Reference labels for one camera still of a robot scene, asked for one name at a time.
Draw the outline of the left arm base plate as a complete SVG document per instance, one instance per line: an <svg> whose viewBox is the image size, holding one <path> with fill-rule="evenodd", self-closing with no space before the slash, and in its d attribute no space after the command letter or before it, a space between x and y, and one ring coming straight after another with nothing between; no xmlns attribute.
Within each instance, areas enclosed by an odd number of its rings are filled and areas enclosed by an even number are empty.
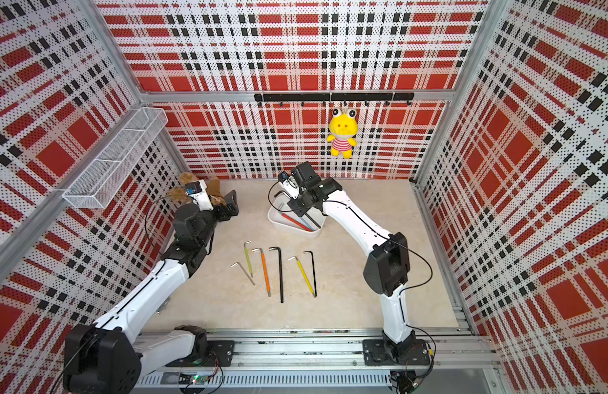
<svg viewBox="0 0 608 394"><path fill-rule="evenodd" d="M207 341L200 345L200 353L172 361L169 368L229 367L232 364L235 341Z"/></svg>

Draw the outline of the yellow handled hex key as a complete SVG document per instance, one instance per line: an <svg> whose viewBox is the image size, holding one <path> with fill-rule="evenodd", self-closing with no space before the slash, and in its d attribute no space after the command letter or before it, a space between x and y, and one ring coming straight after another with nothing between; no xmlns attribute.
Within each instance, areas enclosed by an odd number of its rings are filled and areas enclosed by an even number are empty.
<svg viewBox="0 0 608 394"><path fill-rule="evenodd" d="M297 256L292 256L292 257L289 257L287 259L287 261L291 261L291 260L294 261L297 264L297 267L299 268L299 270L301 272L301 275L302 275L302 277L303 277L303 279L305 281L305 285L307 286L310 294L313 297L316 297L315 290L313 289L313 286L310 283L310 279L308 279L308 276L307 276L307 274L305 272L305 269L303 268L303 265L302 265L302 262L300 261L300 259L298 259Z"/></svg>

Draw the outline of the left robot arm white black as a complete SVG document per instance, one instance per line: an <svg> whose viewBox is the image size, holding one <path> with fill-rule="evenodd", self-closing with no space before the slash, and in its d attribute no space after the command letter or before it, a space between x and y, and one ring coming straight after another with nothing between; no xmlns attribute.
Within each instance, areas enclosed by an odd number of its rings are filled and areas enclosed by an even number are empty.
<svg viewBox="0 0 608 394"><path fill-rule="evenodd" d="M151 273L118 305L64 341L64 368L54 382L70 393L129 393L142 377L174 361L213 361L206 331L191 325L141 346L134 343L149 319L201 266L212 251L215 228L239 213L237 193L212 205L206 188L186 187L191 203L174 218L174 243Z"/></svg>

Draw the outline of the blue handled hex key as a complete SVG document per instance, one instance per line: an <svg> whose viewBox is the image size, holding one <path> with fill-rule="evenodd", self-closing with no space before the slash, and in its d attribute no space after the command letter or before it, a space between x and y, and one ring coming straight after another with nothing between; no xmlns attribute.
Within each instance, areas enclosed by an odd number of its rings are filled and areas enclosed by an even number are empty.
<svg viewBox="0 0 608 394"><path fill-rule="evenodd" d="M314 231L314 229L312 228L312 226L310 226L310 224L307 223L306 221L298 221L298 223L299 223L299 225L302 228L305 228L305 230L307 230L307 231Z"/></svg>

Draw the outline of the long black hex key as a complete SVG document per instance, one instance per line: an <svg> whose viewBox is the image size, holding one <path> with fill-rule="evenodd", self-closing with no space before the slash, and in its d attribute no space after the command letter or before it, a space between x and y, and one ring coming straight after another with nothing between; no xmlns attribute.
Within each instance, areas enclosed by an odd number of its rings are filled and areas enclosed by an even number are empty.
<svg viewBox="0 0 608 394"><path fill-rule="evenodd" d="M278 253L278 262L279 262L279 295L281 304L284 303L284 288L283 288L283 258L282 258L282 250L278 246L269 247L270 251L275 251Z"/></svg>

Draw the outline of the thin black hex key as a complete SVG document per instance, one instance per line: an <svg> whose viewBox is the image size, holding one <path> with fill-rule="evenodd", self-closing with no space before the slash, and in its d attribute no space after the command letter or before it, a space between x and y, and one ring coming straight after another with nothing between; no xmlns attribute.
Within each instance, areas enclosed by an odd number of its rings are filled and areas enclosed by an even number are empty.
<svg viewBox="0 0 608 394"><path fill-rule="evenodd" d="M316 282L316 272L315 272L315 256L312 251L304 251L304 254L308 254L310 256L312 275L313 275L313 294L314 297L317 297L317 282Z"/></svg>

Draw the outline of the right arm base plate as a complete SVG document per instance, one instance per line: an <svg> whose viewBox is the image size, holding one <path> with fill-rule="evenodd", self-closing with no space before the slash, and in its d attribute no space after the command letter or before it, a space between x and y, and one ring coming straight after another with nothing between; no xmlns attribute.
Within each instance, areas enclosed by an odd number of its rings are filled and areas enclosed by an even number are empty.
<svg viewBox="0 0 608 394"><path fill-rule="evenodd" d="M367 366L429 366L430 353L425 340L408 338L400 344L384 339L364 340L364 362Z"/></svg>

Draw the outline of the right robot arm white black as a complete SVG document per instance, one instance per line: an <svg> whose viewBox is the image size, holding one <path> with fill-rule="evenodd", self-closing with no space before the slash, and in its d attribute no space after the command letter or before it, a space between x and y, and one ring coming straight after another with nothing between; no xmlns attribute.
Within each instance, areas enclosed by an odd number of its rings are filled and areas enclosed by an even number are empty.
<svg viewBox="0 0 608 394"><path fill-rule="evenodd" d="M281 172L277 183L289 196L288 206L302 217L315 208L334 219L363 250L366 263L363 277L369 288L379 296L384 319L383 347L386 361L404 364L411 351L424 348L434 362L435 340L420 341L416 334L422 328L410 324L406 292L410 272L407 238L400 232L390 233L369 218L351 200L333 178L321 178L309 162L291 172Z"/></svg>

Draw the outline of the red handled hex key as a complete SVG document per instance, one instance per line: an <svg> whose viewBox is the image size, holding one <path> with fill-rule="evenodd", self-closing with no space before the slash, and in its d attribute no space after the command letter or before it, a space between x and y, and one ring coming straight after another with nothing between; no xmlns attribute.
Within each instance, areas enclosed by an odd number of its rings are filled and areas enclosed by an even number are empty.
<svg viewBox="0 0 608 394"><path fill-rule="evenodd" d="M281 216L282 216L283 218L285 218L287 221L289 221L290 223L292 223L292 224L296 225L297 227L299 227L300 229L302 229L303 231L307 231L307 230L305 230L305 228L302 228L302 227L299 225L298 220L296 220L296 219L294 219L294 218L291 218L289 215L287 215L287 214L285 214L285 213L281 213Z"/></svg>

